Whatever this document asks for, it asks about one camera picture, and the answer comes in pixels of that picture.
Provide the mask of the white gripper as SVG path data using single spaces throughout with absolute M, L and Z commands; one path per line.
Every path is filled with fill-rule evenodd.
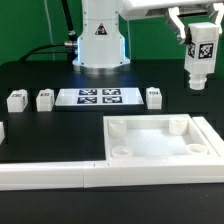
M 222 33 L 223 3 L 224 0 L 121 0 L 119 14 L 125 20 L 162 17 L 165 14 L 166 24 L 175 33 L 178 42 L 184 44 L 185 26 L 179 15 L 204 13 L 206 7 L 213 4 L 213 22 L 218 26 L 219 33 Z

